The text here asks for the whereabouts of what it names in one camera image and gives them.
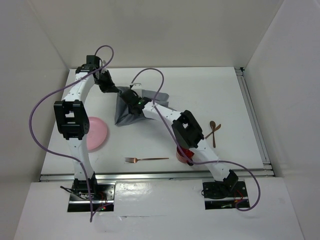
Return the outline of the pink plate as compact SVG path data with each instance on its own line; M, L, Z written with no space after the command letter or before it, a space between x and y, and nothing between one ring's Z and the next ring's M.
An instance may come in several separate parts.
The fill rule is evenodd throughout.
M88 151L94 151L103 145L108 136L107 124L99 117L90 116L89 131L86 139Z

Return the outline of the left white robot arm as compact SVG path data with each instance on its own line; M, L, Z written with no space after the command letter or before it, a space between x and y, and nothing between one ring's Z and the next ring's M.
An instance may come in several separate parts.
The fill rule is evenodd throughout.
M73 157L74 191L86 199L97 197L99 187L95 172L89 160L87 134L90 121L84 103L89 91L98 85L102 93L118 93L119 89L112 81L110 72L101 65L102 60L96 55L87 55L86 63L75 71L75 85L61 101L53 105L57 129L66 139Z

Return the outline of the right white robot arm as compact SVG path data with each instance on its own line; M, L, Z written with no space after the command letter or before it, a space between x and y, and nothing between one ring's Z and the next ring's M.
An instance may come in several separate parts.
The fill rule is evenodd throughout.
M163 122L190 165L207 166L215 180L215 193L212 195L215 199L226 198L235 191L239 177L227 166L229 162L220 160L209 146L202 128L190 111L180 112L162 106L149 97L139 96L130 88L122 90L119 98L129 116Z

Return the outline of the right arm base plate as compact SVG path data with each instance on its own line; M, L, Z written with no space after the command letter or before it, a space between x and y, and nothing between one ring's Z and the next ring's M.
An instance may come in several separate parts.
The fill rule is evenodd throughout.
M238 181L231 192L216 181L203 182L201 195L206 210L240 209L250 207L248 192L244 181Z

